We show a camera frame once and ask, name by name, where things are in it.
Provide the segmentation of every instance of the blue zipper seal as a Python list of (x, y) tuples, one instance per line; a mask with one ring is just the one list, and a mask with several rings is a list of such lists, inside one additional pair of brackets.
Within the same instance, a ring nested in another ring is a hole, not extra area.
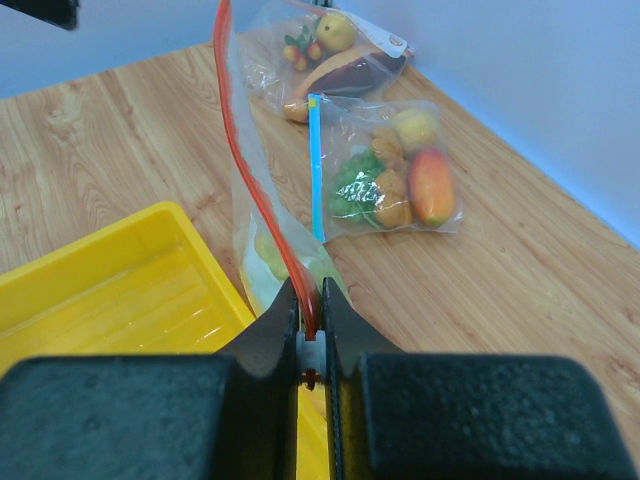
[(320, 95), (309, 95), (309, 146), (311, 150), (311, 228), (313, 235), (325, 243), (324, 205), (322, 201), (322, 132), (320, 128)]

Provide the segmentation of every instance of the black object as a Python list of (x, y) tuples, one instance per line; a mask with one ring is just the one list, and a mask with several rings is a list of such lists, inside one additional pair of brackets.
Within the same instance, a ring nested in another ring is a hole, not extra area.
[(73, 30), (78, 25), (78, 0), (0, 0), (0, 5), (65, 30)]
[(18, 364), (0, 382), (0, 479), (294, 479), (298, 323), (287, 283), (215, 355)]
[[(403, 353), (326, 279), (335, 480), (636, 479), (604, 397), (557, 357)], [(295, 478), (291, 282), (209, 356), (29, 360), (0, 382), (0, 479)]]

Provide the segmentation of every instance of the white wall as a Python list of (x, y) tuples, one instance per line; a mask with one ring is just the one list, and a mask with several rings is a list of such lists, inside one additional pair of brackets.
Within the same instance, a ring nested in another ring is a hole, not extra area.
[(640, 2), (339, 0), (640, 247)]
[[(233, 0), (250, 18), (263, 0)], [(0, 7), (0, 98), (211, 39), (218, 0), (83, 0), (69, 33)], [(640, 247), (638, 0), (339, 0)]]
[(210, 41), (218, 4), (81, 0), (73, 32), (0, 6), (0, 98)]

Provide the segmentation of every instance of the bag label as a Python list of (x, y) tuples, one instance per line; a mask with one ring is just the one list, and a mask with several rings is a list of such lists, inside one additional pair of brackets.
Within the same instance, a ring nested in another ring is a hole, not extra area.
[(387, 32), (383, 28), (374, 25), (371, 22), (367, 22), (362, 18), (354, 15), (353, 13), (345, 12), (344, 10), (336, 10), (335, 8), (328, 8), (327, 10), (344, 15), (362, 32), (362, 34), (369, 39), (376, 47), (389, 55), (391, 58), (398, 58), (404, 53), (407, 48), (407, 41), (394, 35), (391, 32)]

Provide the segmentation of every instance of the clear plastic bag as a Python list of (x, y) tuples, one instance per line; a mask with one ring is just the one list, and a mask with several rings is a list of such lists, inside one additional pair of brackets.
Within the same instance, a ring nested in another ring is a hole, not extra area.
[(324, 277), (342, 285), (322, 244), (280, 203), (253, 121), (233, 32), (230, 0), (216, 18), (214, 54), (221, 110), (235, 163), (232, 173), (233, 246), (240, 277), (256, 315), (291, 276), (312, 339), (319, 326), (318, 287)]
[(311, 95), (309, 108), (318, 240), (374, 231), (457, 231), (462, 204), (434, 104)]
[(393, 83), (407, 43), (347, 12), (270, 0), (239, 35), (249, 88), (275, 111), (307, 123), (311, 93), (363, 97)]

